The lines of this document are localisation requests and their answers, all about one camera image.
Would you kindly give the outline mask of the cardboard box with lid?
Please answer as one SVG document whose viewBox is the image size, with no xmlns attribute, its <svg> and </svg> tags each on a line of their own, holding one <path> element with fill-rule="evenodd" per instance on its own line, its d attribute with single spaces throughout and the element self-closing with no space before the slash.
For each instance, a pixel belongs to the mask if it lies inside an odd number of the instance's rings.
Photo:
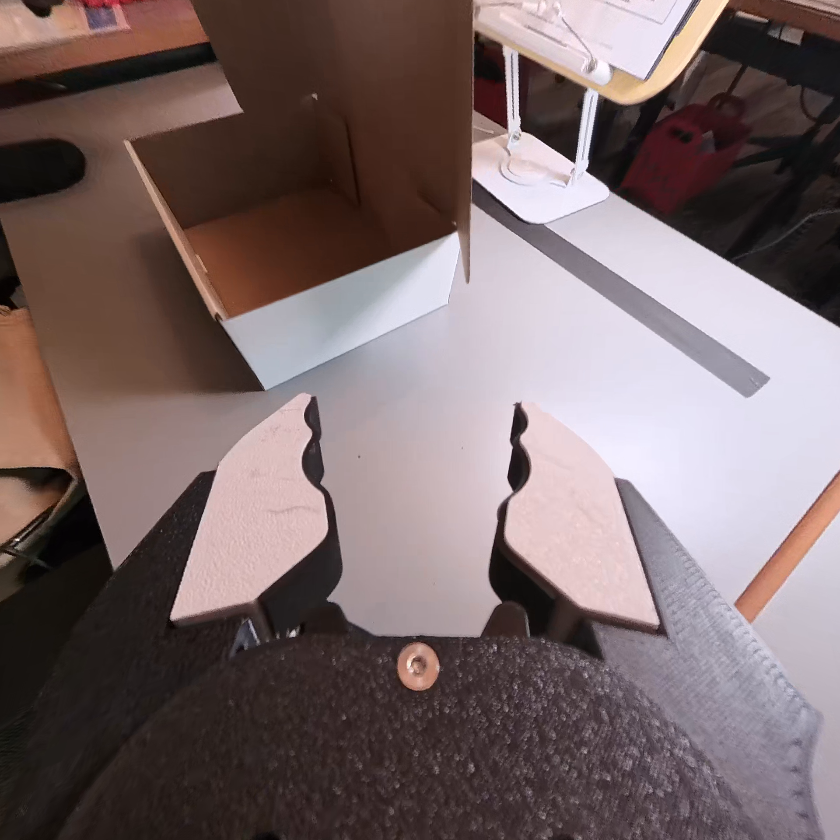
<svg viewBox="0 0 840 840">
<path fill-rule="evenodd" d="M 268 390 L 469 274 L 471 2 L 193 2 L 241 112 L 126 141 Z"/>
</svg>

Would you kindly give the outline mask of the instruction sheet on stand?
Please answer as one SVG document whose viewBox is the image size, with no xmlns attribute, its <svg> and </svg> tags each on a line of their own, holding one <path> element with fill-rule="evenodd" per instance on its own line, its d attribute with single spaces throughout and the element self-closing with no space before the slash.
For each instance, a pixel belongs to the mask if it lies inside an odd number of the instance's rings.
<svg viewBox="0 0 840 840">
<path fill-rule="evenodd" d="M 656 68 L 644 80 L 634 78 L 621 70 L 615 70 L 612 78 L 607 83 L 599 85 L 564 68 L 553 65 L 545 66 L 538 60 L 534 60 L 533 55 L 524 49 L 515 50 L 520 56 L 529 59 L 546 70 L 550 70 L 553 74 L 568 79 L 583 88 L 595 90 L 605 100 L 619 105 L 642 103 L 666 90 L 677 79 L 679 74 L 688 67 L 688 64 L 694 58 L 704 39 L 709 35 L 712 26 L 718 21 L 723 10 L 728 5 L 726 1 L 696 2 L 697 6 L 692 15 L 688 18 L 677 36 L 670 42 Z M 475 3 L 474 30 L 478 35 L 487 37 L 503 47 L 504 45 L 500 41 L 483 34 L 476 27 Z"/>
</svg>

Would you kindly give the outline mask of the black rounded object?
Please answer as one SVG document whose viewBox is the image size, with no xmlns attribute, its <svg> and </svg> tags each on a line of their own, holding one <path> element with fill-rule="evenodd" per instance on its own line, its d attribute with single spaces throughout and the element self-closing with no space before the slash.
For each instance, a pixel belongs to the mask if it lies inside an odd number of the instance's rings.
<svg viewBox="0 0 840 840">
<path fill-rule="evenodd" d="M 1 203 L 58 193 L 85 176 L 87 159 L 73 143 L 38 139 L 1 145 Z"/>
</svg>

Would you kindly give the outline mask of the grey tape strip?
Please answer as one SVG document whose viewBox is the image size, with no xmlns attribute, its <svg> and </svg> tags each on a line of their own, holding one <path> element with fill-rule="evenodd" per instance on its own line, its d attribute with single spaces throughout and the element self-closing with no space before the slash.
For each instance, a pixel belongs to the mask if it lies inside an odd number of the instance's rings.
<svg viewBox="0 0 840 840">
<path fill-rule="evenodd" d="M 740 396 L 750 398 L 770 382 L 759 368 L 550 227 L 522 221 L 477 181 L 472 186 L 472 203 L 478 209 Z"/>
</svg>

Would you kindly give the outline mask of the printed instruction sheet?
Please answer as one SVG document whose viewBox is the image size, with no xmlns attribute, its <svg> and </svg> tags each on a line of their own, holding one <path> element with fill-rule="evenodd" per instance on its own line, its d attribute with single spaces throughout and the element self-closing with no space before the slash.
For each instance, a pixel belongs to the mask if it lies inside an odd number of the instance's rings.
<svg viewBox="0 0 840 840">
<path fill-rule="evenodd" d="M 545 66 L 603 85 L 621 70 L 644 80 L 692 15 L 692 1 L 476 2 L 476 27 Z"/>
</svg>

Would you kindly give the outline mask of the brown wooden table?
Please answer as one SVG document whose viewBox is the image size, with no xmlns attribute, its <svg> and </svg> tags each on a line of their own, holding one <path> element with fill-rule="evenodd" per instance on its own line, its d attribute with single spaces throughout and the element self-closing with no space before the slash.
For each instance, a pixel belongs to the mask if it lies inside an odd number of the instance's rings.
<svg viewBox="0 0 840 840">
<path fill-rule="evenodd" d="M 191 2 L 2 2 L 2 99 L 35 101 L 213 62 Z"/>
</svg>

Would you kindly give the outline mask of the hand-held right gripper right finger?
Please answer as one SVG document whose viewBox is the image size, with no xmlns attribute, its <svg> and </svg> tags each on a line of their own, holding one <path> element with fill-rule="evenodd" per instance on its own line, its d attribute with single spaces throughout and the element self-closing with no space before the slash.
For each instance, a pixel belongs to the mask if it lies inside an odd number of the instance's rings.
<svg viewBox="0 0 840 840">
<path fill-rule="evenodd" d="M 661 634 L 616 478 L 582 437 L 535 402 L 511 422 L 509 496 L 497 512 L 489 577 L 532 632 L 572 643 L 593 624 Z"/>
</svg>

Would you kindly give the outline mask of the red felt bag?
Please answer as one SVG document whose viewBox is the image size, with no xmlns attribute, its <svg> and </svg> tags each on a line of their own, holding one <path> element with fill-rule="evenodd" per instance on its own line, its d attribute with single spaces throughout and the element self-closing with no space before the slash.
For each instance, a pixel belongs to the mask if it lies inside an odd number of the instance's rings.
<svg viewBox="0 0 840 840">
<path fill-rule="evenodd" d="M 719 183 L 750 136 L 746 101 L 719 93 L 660 120 L 642 142 L 619 187 L 660 214 L 672 214 Z"/>
</svg>

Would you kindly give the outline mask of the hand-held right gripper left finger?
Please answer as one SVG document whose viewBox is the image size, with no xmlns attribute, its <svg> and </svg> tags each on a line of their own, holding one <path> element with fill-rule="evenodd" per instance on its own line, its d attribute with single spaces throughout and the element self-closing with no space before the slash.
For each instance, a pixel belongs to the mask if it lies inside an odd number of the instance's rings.
<svg viewBox="0 0 840 840">
<path fill-rule="evenodd" d="M 317 398 L 301 393 L 222 458 L 171 607 L 175 626 L 247 617 L 267 640 L 329 599 L 343 563 L 320 441 Z"/>
</svg>

